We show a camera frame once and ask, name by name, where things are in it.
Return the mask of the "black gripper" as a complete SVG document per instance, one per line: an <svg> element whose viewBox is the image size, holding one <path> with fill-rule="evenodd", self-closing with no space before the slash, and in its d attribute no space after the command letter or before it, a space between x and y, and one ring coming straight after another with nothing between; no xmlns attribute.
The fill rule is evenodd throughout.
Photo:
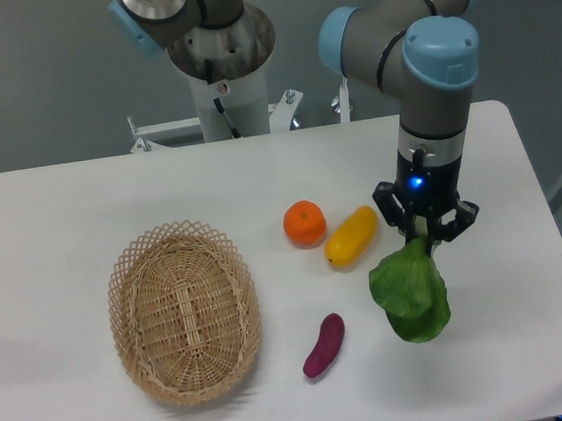
<svg viewBox="0 0 562 421"><path fill-rule="evenodd" d="M396 227L404 237L415 235L412 203L415 208L432 206L427 217L430 255L442 242L451 243L471 228L479 215L477 203L458 200L461 161L459 157L447 165L423 165L416 169L411 160L398 154L395 182L378 183L372 194L387 224ZM433 207L450 205L455 205L455 216L448 223L442 223Z"/></svg>

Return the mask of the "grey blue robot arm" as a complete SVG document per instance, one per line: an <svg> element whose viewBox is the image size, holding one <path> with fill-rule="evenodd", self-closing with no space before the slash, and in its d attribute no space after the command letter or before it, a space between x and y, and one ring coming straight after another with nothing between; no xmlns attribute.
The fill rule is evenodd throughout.
<svg viewBox="0 0 562 421"><path fill-rule="evenodd" d="M339 7L318 36L328 69L400 104L397 174L373 196L390 226L428 247L451 242L479 214L457 190L480 50L463 14L477 1ZM275 31L258 8L244 0L113 0L109 12L139 51L166 51L190 81L207 141L273 130L264 71Z"/></svg>

